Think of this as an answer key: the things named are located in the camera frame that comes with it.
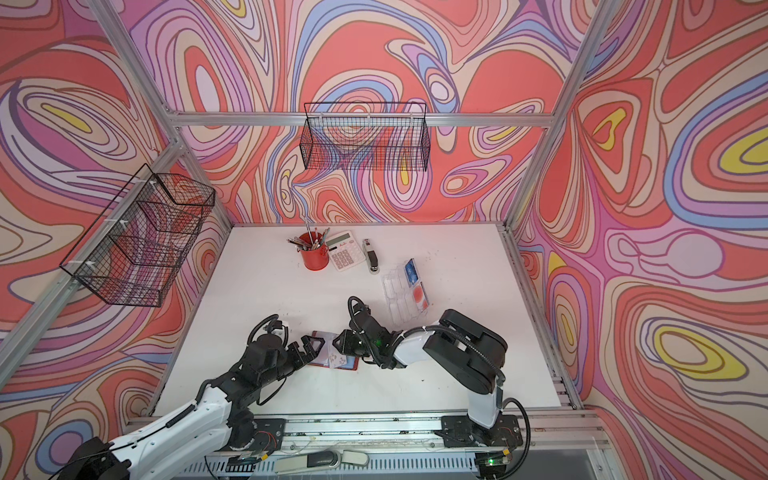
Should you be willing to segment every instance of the red pen holder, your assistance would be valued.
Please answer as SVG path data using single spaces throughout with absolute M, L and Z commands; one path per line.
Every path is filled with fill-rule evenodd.
M 311 245 L 315 240 L 323 238 L 323 235 L 318 232 L 312 232 L 311 240 L 308 233 L 299 238 Z M 322 270 L 328 265 L 328 260 L 330 260 L 328 257 L 328 246 L 325 244 L 315 250 L 301 250 L 301 257 L 304 259 L 304 266 L 309 270 Z

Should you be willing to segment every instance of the wire mesh basket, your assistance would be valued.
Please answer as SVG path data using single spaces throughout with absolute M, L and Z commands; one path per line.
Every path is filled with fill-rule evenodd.
M 87 231 L 59 266 L 105 303 L 161 306 L 214 207 L 215 192 L 179 174 L 152 173 L 134 188 L 141 189 L 135 200 L 77 269 L 65 265 L 73 263 L 67 258 Z
M 307 170 L 427 170 L 429 129 L 422 102 L 313 102 L 300 150 Z

